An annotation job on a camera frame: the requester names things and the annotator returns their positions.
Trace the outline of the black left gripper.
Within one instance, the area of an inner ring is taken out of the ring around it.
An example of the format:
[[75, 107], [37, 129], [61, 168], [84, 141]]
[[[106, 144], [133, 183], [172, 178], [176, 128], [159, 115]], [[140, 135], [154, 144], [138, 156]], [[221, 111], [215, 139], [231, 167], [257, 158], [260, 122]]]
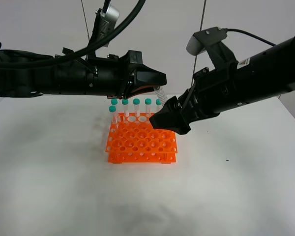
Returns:
[[129, 50], [122, 57], [88, 55], [87, 62], [93, 73], [86, 75], [86, 95], [131, 98], [167, 84], [165, 73], [143, 64], [140, 51]]

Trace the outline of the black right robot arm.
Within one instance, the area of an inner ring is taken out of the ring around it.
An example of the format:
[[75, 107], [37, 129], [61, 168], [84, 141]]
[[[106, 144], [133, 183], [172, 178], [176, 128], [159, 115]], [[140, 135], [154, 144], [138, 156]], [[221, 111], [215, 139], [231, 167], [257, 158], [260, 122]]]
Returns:
[[192, 122], [295, 90], [295, 36], [237, 61], [223, 43], [227, 34], [228, 29], [213, 27], [191, 36], [188, 53], [196, 56], [206, 52], [214, 69], [194, 73], [193, 85], [150, 117], [153, 128], [184, 135]]

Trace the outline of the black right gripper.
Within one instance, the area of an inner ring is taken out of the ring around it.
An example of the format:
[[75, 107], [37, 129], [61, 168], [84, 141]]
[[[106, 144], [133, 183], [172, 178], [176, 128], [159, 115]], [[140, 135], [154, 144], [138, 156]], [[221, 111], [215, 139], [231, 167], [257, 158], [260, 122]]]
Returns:
[[236, 107], [235, 72], [236, 63], [229, 63], [222, 69], [209, 71], [206, 67], [194, 73], [194, 85], [179, 99], [171, 97], [159, 112], [151, 116], [152, 127], [185, 135], [191, 130], [189, 123], [214, 118]]

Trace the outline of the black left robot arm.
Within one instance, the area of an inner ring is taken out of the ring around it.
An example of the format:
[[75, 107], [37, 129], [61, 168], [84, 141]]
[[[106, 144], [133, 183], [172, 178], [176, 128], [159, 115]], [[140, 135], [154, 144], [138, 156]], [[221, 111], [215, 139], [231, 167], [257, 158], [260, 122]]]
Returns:
[[107, 59], [86, 59], [30, 69], [0, 70], [0, 97], [31, 98], [44, 94], [130, 98], [167, 83], [166, 74], [143, 64], [140, 51]]

